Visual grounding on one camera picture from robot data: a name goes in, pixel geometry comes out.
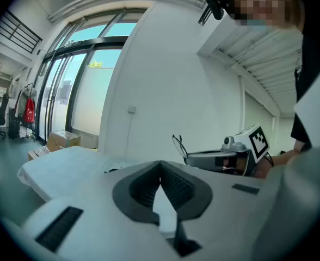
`floor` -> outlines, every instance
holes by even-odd
[[[19,139],[5,140],[0,137],[0,216],[17,225],[22,225],[30,214],[44,201],[17,178],[22,164],[28,161],[27,152],[41,147],[39,142],[26,139],[20,144]]]

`black cable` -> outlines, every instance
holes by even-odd
[[[268,155],[268,156],[270,157],[270,159],[269,159],[269,158],[267,158],[266,156],[264,156],[264,158],[265,158],[268,162],[270,162],[271,167],[274,167],[273,158],[270,156],[270,154],[269,154],[269,153],[266,153],[266,155]]]

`wall outlet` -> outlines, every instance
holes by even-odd
[[[135,114],[136,113],[136,107],[133,106],[133,105],[129,105],[128,109],[127,109],[127,112],[130,113],[130,114]]]

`white wall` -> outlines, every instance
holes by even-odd
[[[254,98],[245,94],[245,123],[244,127],[248,128],[259,123],[267,137],[270,147],[273,149],[273,116],[257,102]]]
[[[44,39],[53,28],[47,19],[50,4],[57,0],[14,0],[9,10],[29,27],[35,34]]]
[[[289,151],[294,148],[296,140],[291,137],[294,118],[280,118],[276,131],[275,149],[278,154],[280,151]]]
[[[182,161],[172,134],[181,134],[193,152],[219,149],[225,136],[238,132],[237,76],[195,54],[200,15],[163,2],[146,12],[121,52],[108,88],[102,151],[125,156],[127,149],[129,158]],[[136,106],[131,124],[129,105]]]

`human arm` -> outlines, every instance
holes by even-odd
[[[303,142],[296,140],[293,150],[290,150],[279,156],[271,157],[273,160],[274,166],[287,164],[292,158],[296,157],[301,153],[301,149],[303,148],[303,146],[304,146]],[[272,167],[271,163],[266,158],[262,158],[257,164],[257,169],[254,174],[254,177],[262,178],[262,179],[266,178],[271,167]]]

